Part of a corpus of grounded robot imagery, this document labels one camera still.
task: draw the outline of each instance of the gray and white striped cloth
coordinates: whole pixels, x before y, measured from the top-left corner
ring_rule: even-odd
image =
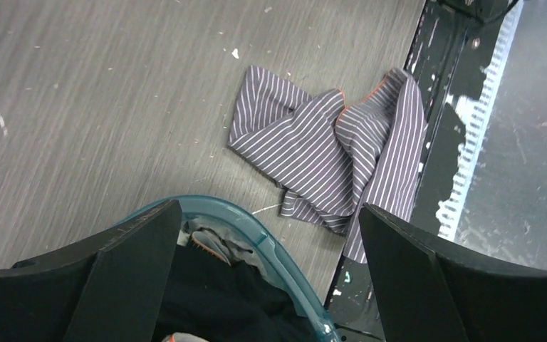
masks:
[[[365,263],[359,209],[410,219],[426,127],[418,86],[401,69],[346,108],[341,90],[312,96],[251,66],[229,146],[287,189],[282,216],[347,234],[343,254]]]

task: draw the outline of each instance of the gray floor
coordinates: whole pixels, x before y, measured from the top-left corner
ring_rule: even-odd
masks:
[[[0,268],[161,197],[278,203],[225,148],[246,67],[353,103],[403,64],[423,1],[0,0]],[[256,216],[323,298],[343,239]]]

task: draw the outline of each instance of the laundry basket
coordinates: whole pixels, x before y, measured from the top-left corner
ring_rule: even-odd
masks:
[[[208,219],[225,224],[255,248],[274,286],[286,291],[293,299],[299,315],[309,319],[321,342],[340,342],[330,316],[323,308],[311,285],[280,243],[246,210],[222,199],[201,195],[169,197],[153,202],[129,215],[136,216],[164,200],[178,200],[183,220]]]

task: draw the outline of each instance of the scratched metal surface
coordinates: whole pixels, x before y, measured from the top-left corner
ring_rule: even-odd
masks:
[[[422,2],[0,0],[0,268],[161,197],[278,203],[225,145],[246,67],[354,102],[403,64]],[[343,239],[256,216],[323,299]]]
[[[547,1],[523,3],[457,242],[547,269]]]

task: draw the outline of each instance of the debris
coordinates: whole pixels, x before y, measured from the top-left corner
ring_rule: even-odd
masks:
[[[264,208],[261,208],[261,209],[259,209],[259,210],[255,211],[255,212],[253,212],[252,214],[253,214],[253,215],[255,215],[255,214],[259,213],[259,212],[263,212],[263,211],[265,211],[265,210],[268,210],[268,209],[272,209],[272,208],[280,207],[281,205],[282,205],[282,204],[274,204],[274,205],[270,205],[269,207],[264,207]]]
[[[6,137],[7,127],[5,127],[5,120],[3,120],[3,116],[1,116],[1,113],[0,113],[0,126],[1,126],[1,129],[3,130],[3,136]]]

